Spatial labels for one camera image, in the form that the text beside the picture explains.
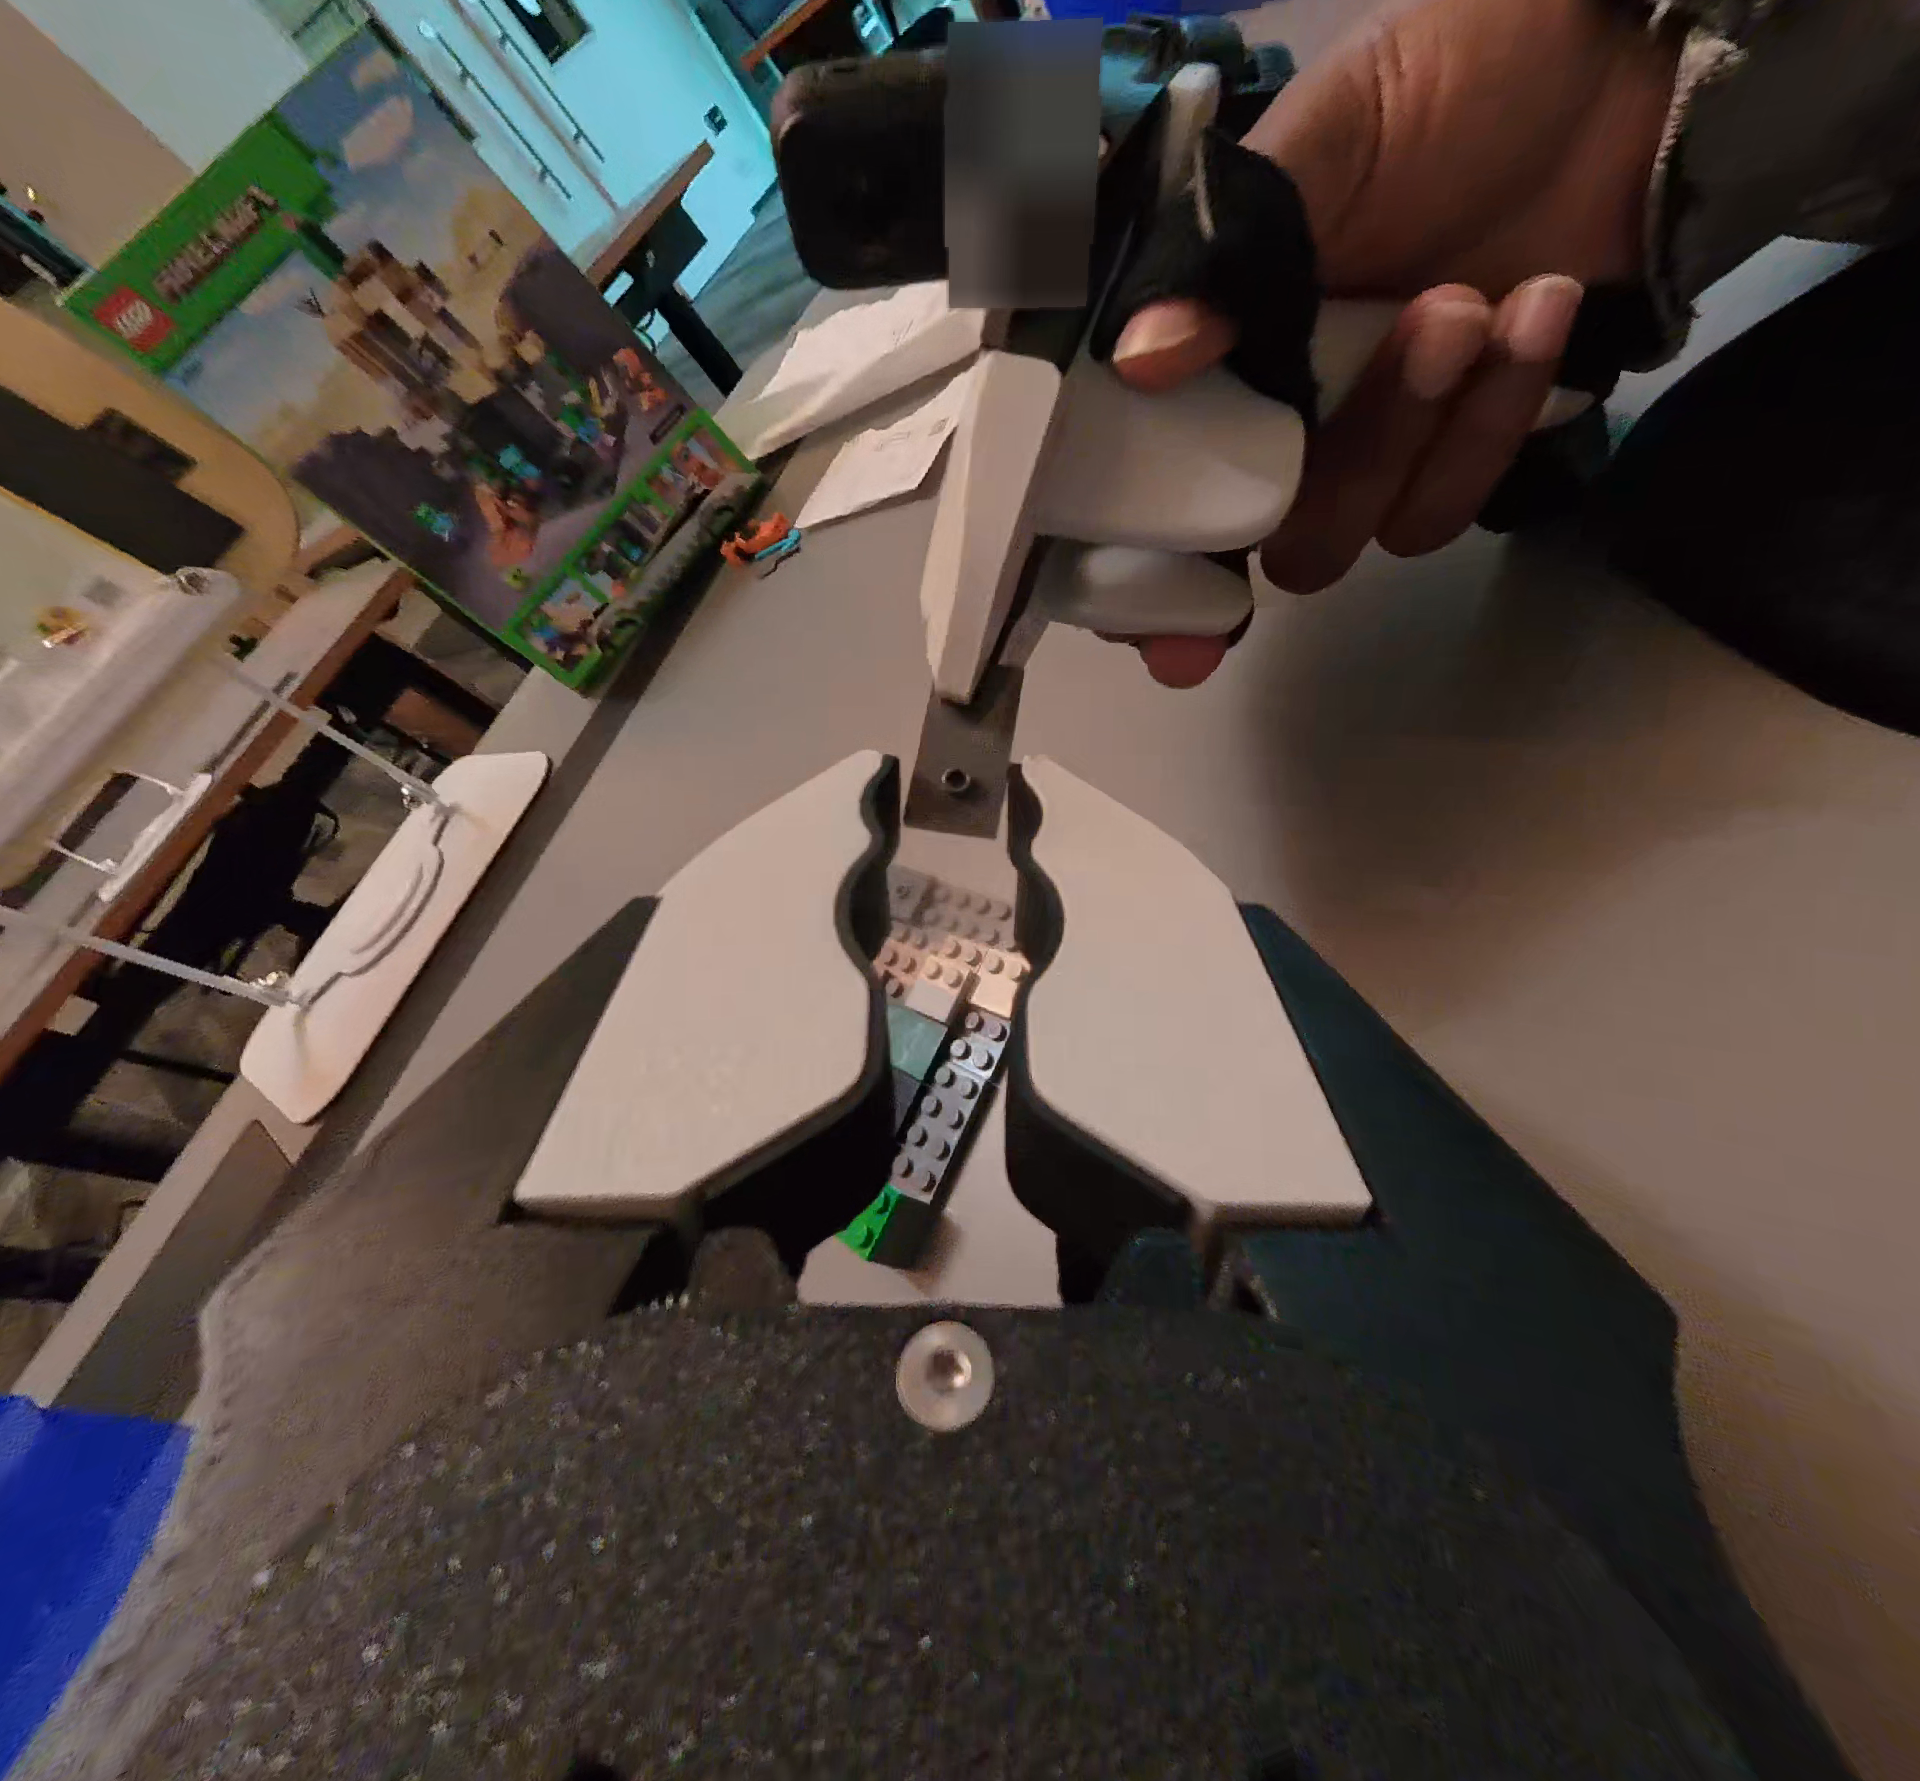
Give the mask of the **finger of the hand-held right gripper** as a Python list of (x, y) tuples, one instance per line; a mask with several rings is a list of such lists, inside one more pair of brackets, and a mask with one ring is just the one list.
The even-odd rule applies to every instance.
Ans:
[(1032, 663), (1034, 652), (1050, 625), (1045, 570), (1052, 542), (1034, 542), (1025, 554), (1023, 567), (1006, 605), (1006, 615), (995, 646), (995, 671), (1020, 674)]
[(984, 353), (961, 383), (919, 585), (934, 696), (980, 688), (1034, 545), (1030, 490), (1065, 373), (1043, 356)]

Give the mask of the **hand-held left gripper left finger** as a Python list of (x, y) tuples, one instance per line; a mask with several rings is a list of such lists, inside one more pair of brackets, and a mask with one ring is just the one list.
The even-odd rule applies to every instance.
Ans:
[(892, 1159), (885, 998), (899, 762), (848, 752), (720, 833), (640, 940), (514, 1208), (670, 1229), (836, 1229)]

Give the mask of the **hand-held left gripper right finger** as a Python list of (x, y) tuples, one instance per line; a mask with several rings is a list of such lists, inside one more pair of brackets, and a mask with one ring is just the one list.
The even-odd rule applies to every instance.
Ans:
[(1055, 1233), (1353, 1227), (1372, 1196), (1226, 885), (1058, 762), (1006, 788), (1005, 1166)]

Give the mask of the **grey and orange lego build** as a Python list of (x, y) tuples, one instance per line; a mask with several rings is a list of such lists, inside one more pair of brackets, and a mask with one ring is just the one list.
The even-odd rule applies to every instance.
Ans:
[(917, 1267), (995, 1097), (1032, 966), (1012, 904), (921, 869), (888, 875), (888, 936), (874, 955), (892, 1075), (892, 1161), (839, 1236), (872, 1266)]

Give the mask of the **lego set box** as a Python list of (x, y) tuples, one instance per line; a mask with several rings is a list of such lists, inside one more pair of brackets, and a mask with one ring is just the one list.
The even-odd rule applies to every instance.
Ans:
[(761, 485), (373, 25), (62, 305), (570, 690)]

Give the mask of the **lego instruction booklet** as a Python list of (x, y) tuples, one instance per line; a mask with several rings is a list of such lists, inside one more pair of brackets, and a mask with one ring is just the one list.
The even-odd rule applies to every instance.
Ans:
[(19, 833), (241, 608), (223, 569), (178, 569), (81, 622), (79, 635), (4, 667), (1, 840)]

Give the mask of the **person's right hand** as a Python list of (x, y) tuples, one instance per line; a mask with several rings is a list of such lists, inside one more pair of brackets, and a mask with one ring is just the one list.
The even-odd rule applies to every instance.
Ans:
[(1298, 195), (1323, 294), (1399, 311), (1260, 548), (1278, 590), (1474, 523), (1584, 295), (1640, 272), (1675, 63), (1643, 0), (1389, 0), (1238, 137)]

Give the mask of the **large printed paper bag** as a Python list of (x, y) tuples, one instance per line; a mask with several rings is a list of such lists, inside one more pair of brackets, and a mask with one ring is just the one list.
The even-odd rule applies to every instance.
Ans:
[(945, 281), (830, 305), (793, 329), (756, 391), (741, 383), (725, 397), (718, 425), (746, 458), (763, 459), (968, 362), (987, 325), (987, 309), (949, 304)]

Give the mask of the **white stand base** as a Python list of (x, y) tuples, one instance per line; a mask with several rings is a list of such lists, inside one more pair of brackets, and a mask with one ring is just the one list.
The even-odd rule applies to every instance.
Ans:
[[(62, 321), (6, 304), (1, 332), (4, 448), (33, 444), (47, 465), (48, 503), (39, 488), (4, 475), (4, 498), (78, 525), (118, 475), (131, 475), (131, 525), (149, 529), (161, 503), (192, 503), (235, 529), (210, 561), (243, 589), (223, 634), (249, 624), (294, 573), (299, 519), (291, 488), (252, 449), (182, 402), (151, 376), (108, 359)], [(292, 1123), (316, 1123), (356, 1073), (379, 1030), (456, 921), (481, 875), (542, 792), (552, 762), (539, 751), (476, 752), (422, 782), (326, 725), (314, 706), (252, 684), (302, 728), (368, 762), (407, 798), (400, 830), (373, 857), (341, 910), (284, 979), (247, 982), (180, 963), (131, 941), (73, 933), (103, 961), (262, 1009), (241, 1054), (241, 1077)], [(84, 769), (31, 825), (52, 819), (79, 792)], [(4, 863), (28, 833), (4, 842)]]

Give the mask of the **black office chair seat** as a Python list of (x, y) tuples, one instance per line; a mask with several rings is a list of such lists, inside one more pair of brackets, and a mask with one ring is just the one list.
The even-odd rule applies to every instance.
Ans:
[(1683, 376), (1595, 486), (1614, 569), (1822, 704), (1918, 734), (1918, 242)]

